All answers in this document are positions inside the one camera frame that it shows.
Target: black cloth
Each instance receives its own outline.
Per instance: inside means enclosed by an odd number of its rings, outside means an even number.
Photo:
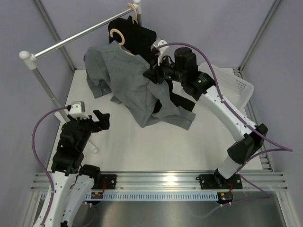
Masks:
[[[154,58],[151,50],[152,44],[157,39],[157,34],[145,27],[132,23],[132,17],[127,20],[123,18],[117,18],[108,24],[108,31],[111,29],[118,29],[124,36],[125,47],[134,55],[141,55],[148,63]],[[116,40],[120,43],[121,37],[119,34],[114,33],[113,38],[109,36],[109,43]]]
[[[186,109],[186,110],[192,112],[193,109],[194,109],[194,107],[195,107],[195,103],[192,102],[192,101],[190,101],[190,100],[187,99],[187,98],[184,98],[184,97],[182,97],[182,96],[179,96],[179,95],[173,93],[173,92],[172,92],[172,88],[173,88],[172,81],[166,79],[166,82],[167,82],[167,84],[169,85],[169,97],[170,97],[170,100],[173,102],[173,104],[174,104],[175,106],[177,106],[177,107],[178,107],[178,106],[181,106],[181,107],[183,107],[184,109]],[[158,100],[158,101],[156,102],[156,105],[155,105],[155,108],[154,108],[154,110],[153,110],[153,113],[159,112],[160,109],[161,109],[161,107],[162,107],[162,104],[161,104],[161,102]]]

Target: gray floor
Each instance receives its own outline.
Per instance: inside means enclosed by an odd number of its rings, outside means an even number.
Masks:
[[[235,201],[261,193],[235,193]],[[198,218],[218,206],[214,201],[105,201],[96,205],[97,216],[90,227],[285,227],[277,198],[247,201],[223,207],[206,218]],[[82,205],[73,226],[89,223],[94,210]]]

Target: gray garment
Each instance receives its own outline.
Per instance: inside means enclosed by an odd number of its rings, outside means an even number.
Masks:
[[[165,81],[154,84],[143,77],[149,63],[140,55],[128,54],[114,41],[107,46],[90,47],[84,61],[87,81],[95,98],[107,94],[110,88],[114,94],[112,101],[123,103],[142,128],[165,121],[189,129],[195,114],[184,109],[180,111],[172,103]],[[152,114],[158,99],[162,108]]]

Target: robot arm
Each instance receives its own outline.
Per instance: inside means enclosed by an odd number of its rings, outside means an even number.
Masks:
[[[155,56],[162,55],[157,48],[153,48],[152,51]],[[180,82],[183,90],[196,101],[206,105],[232,134],[236,142],[228,148],[228,157],[214,173],[214,181],[219,187],[226,184],[239,167],[262,146],[263,139],[244,125],[221,101],[214,79],[198,71],[196,55],[190,48],[178,48],[175,51],[175,62],[169,56],[164,56],[161,61],[154,60],[151,62],[151,68],[144,72],[143,76],[154,83],[162,83],[166,79]],[[245,119],[248,125],[264,136],[267,134],[265,125],[256,125],[227,98],[224,100],[240,117]]]
[[[57,151],[53,157],[52,180],[54,192],[49,187],[40,215],[34,227],[41,227],[45,215],[45,227],[71,227],[73,219],[85,198],[87,192],[94,186],[101,185],[100,168],[80,164],[84,158],[83,151],[91,133],[107,130],[109,128],[109,114],[102,114],[99,110],[93,111],[99,119],[92,120],[92,116],[84,111],[83,102],[73,102],[69,106],[69,119],[71,121],[62,126]],[[79,170],[78,181],[69,194],[72,182]],[[48,206],[53,194],[52,205]]]

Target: gray wall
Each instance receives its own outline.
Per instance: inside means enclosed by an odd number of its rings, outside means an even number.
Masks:
[[[132,0],[42,0],[61,38],[126,8]],[[185,42],[217,66],[243,59],[273,0],[142,0],[143,25],[167,42]],[[107,44],[107,26],[67,45],[77,68],[92,45]]]
[[[0,225],[17,226],[32,177],[38,168],[31,149],[35,123],[54,109],[31,71],[18,57],[37,52],[53,40],[30,0],[0,2]],[[65,102],[72,73],[59,51],[38,60],[54,93]],[[36,148],[46,164],[59,122],[50,116],[38,129]]]
[[[276,171],[283,171],[303,223],[303,1],[285,0],[244,69],[255,86],[252,102],[257,117],[269,128],[268,137],[294,149],[271,154]]]

